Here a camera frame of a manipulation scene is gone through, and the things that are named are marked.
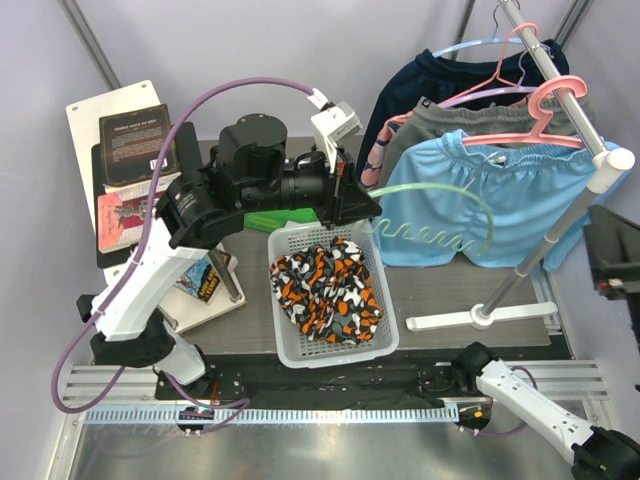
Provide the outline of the green plastic hanger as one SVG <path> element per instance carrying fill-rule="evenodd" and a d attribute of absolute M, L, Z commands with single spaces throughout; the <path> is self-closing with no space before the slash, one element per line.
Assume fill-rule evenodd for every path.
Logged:
<path fill-rule="evenodd" d="M 360 231 L 373 235 L 381 248 L 402 248 L 410 242 L 481 256 L 493 243 L 491 208 L 464 187 L 417 182 L 389 185 L 368 194 L 383 211 L 363 221 Z"/>

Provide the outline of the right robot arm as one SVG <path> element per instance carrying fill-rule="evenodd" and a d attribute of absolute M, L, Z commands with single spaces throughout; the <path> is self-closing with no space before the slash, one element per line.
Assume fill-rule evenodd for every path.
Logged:
<path fill-rule="evenodd" d="M 589 209 L 583 228 L 594 289 L 624 300 L 639 335 L 639 225 L 603 206 Z M 504 404 L 542 435 L 571 465 L 575 479 L 637 479 L 639 443 L 572 415 L 522 382 L 485 345 L 474 342 L 451 361 L 451 380 L 465 395 L 484 394 Z"/>

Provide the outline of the orange camouflage shorts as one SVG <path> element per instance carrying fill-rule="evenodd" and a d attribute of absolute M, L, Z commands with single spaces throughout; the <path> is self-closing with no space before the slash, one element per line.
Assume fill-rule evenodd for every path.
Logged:
<path fill-rule="evenodd" d="M 383 309 L 364 260 L 355 242 L 336 237 L 271 264 L 275 299 L 307 340 L 350 345 L 373 340 Z"/>

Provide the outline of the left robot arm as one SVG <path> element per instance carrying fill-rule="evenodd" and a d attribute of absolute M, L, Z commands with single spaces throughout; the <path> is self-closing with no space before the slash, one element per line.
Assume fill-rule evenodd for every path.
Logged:
<path fill-rule="evenodd" d="M 311 208 L 327 229 L 380 214 L 340 145 L 361 127 L 355 112 L 340 103 L 311 122 L 314 148 L 289 161 L 282 121 L 242 117 L 221 131 L 209 164 L 181 174 L 154 202 L 148 232 L 126 270 L 93 301 L 97 333 L 91 348 L 98 364 L 152 366 L 190 398 L 205 397 L 213 375 L 203 354 L 157 310 L 175 281 L 225 237 L 242 231 L 248 213 Z"/>

